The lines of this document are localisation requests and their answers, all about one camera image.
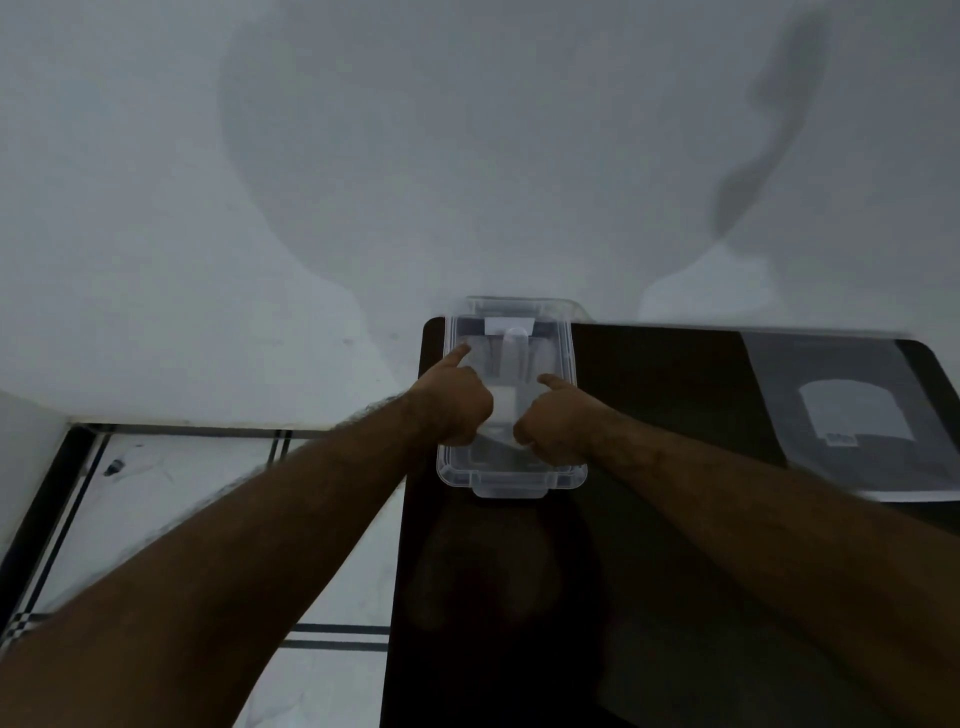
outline hand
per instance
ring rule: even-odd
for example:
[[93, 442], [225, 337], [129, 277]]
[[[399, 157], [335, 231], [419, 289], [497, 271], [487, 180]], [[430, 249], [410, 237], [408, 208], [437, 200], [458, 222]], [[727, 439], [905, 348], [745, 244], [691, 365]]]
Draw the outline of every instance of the hand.
[[469, 445], [477, 427], [493, 414], [493, 395], [470, 367], [457, 366], [470, 351], [461, 344], [430, 367], [410, 388], [425, 395], [428, 414], [437, 418], [441, 445]]
[[551, 391], [537, 397], [514, 425], [514, 439], [531, 445], [534, 454], [550, 465], [587, 462], [589, 437], [613, 410], [556, 375], [540, 375], [537, 381]]

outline dark wooden table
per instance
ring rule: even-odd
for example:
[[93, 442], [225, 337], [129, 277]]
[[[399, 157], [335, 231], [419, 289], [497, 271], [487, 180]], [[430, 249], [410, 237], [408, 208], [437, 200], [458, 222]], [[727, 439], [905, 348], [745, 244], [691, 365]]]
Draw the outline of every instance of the dark wooden table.
[[[733, 331], [575, 325], [581, 387], [644, 422], [785, 460]], [[423, 329], [420, 370], [443, 354]], [[960, 401], [901, 342], [960, 444]], [[899, 725], [642, 498], [591, 467], [542, 500], [407, 478], [383, 726]], [[960, 531], [956, 503], [904, 506]]]

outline clear plastic container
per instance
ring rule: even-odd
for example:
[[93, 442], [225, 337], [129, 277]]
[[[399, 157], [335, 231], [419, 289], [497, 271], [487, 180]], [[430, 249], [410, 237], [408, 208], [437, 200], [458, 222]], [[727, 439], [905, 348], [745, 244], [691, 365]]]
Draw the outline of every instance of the clear plastic container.
[[493, 393], [493, 414], [466, 447], [441, 446], [437, 473], [479, 497], [538, 498], [553, 488], [576, 488], [587, 466], [555, 468], [513, 436], [514, 424], [547, 388], [541, 374], [576, 383], [570, 322], [556, 318], [565, 302], [544, 299], [467, 299], [466, 312], [446, 321], [444, 354], [467, 342], [461, 366], [472, 367]]

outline white wall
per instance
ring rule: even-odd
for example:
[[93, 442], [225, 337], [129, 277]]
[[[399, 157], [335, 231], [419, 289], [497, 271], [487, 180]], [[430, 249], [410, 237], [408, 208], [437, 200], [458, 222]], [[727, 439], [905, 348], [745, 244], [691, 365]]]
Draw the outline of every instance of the white wall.
[[0, 559], [65, 432], [60, 412], [0, 392]]
[[960, 382], [960, 11], [34, 0], [0, 26], [0, 387], [325, 425], [471, 294], [906, 331]]

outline human arm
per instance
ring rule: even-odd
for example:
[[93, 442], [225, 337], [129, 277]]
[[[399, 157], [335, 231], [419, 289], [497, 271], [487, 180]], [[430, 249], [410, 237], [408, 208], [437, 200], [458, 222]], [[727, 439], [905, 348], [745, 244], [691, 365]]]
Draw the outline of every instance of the human arm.
[[553, 464], [589, 461], [872, 684], [902, 715], [960, 716], [960, 539], [811, 475], [644, 425], [557, 377], [516, 425]]
[[406, 474], [492, 396], [458, 348], [406, 394], [221, 497], [0, 661], [0, 725], [230, 726]]

